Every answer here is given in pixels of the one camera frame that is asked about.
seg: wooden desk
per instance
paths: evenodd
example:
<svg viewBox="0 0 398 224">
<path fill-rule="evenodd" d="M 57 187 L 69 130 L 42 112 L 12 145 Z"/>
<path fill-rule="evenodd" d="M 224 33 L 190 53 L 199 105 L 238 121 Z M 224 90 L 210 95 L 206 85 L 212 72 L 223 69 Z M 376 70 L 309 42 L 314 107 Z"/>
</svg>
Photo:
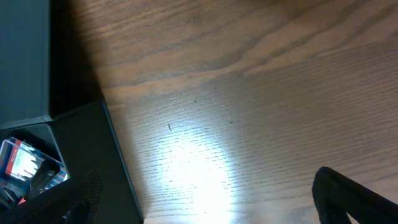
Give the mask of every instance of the wooden desk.
<svg viewBox="0 0 398 224">
<path fill-rule="evenodd" d="M 398 3 L 84 0 L 146 223 L 319 223 L 330 166 L 398 202 Z"/>
</svg>

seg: black plastic object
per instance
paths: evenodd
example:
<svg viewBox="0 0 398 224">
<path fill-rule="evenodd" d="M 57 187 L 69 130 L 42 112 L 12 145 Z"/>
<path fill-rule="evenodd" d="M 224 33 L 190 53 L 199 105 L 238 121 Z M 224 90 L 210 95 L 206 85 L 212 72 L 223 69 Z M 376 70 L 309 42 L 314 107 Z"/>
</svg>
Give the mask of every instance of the black plastic object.
<svg viewBox="0 0 398 224">
<path fill-rule="evenodd" d="M 12 203 L 8 200 L 7 197 L 0 195 L 0 204 L 5 206 L 6 208 L 10 208 Z"/>
<path fill-rule="evenodd" d="M 93 223 L 102 192 L 101 172 L 94 170 L 82 178 L 68 179 L 0 214 L 0 223 Z"/>
<path fill-rule="evenodd" d="M 398 205 L 339 174 L 322 167 L 315 175 L 312 195 L 321 224 L 398 223 Z"/>
<path fill-rule="evenodd" d="M 13 191 L 9 189 L 4 189 L 4 193 L 7 195 L 8 199 L 12 201 L 13 204 L 19 202 L 20 198 L 18 198 Z"/>
<path fill-rule="evenodd" d="M 40 165 L 39 169 L 30 181 L 30 187 L 26 192 L 24 199 L 32 200 L 32 198 L 38 196 L 50 183 L 50 181 L 60 172 L 60 166 L 51 160 L 45 160 Z"/>
<path fill-rule="evenodd" d="M 105 102 L 87 105 L 49 126 L 71 178 L 101 170 L 104 192 L 95 223 L 143 223 Z"/>
</svg>

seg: red label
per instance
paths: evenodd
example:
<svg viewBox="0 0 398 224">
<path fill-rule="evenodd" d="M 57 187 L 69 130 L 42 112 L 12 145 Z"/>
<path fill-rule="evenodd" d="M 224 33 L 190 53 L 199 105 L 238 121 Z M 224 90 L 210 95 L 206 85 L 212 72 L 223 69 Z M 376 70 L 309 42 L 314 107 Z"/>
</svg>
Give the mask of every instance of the red label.
<svg viewBox="0 0 398 224">
<path fill-rule="evenodd" d="M 14 166 L 15 158 L 17 157 L 17 153 L 18 153 L 19 146 L 21 145 L 21 141 L 16 139 L 15 144 L 17 146 L 12 147 L 11 155 L 8 160 L 8 164 L 7 164 L 7 168 L 6 168 L 7 175 L 11 175 L 12 167 Z"/>
</svg>

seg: black case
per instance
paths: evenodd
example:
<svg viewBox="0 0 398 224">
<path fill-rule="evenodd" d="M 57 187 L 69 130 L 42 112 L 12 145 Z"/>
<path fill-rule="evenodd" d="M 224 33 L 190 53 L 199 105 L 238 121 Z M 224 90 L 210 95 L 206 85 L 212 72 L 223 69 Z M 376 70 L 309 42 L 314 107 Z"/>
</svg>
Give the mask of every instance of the black case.
<svg viewBox="0 0 398 224">
<path fill-rule="evenodd" d="M 71 178 L 100 169 L 95 223 L 143 223 L 69 9 L 66 1 L 0 0 L 0 140 L 29 141 L 61 160 Z"/>
</svg>

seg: wood grain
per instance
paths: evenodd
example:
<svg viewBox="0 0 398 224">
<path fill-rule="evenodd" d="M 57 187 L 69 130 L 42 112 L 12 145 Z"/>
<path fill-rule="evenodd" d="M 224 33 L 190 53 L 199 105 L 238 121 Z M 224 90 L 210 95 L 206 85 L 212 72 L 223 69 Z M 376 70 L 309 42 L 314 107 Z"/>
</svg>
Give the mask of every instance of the wood grain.
<svg viewBox="0 0 398 224">
<path fill-rule="evenodd" d="M 398 3 L 78 1 L 146 223 L 318 223 L 330 166 L 398 202 Z"/>
</svg>

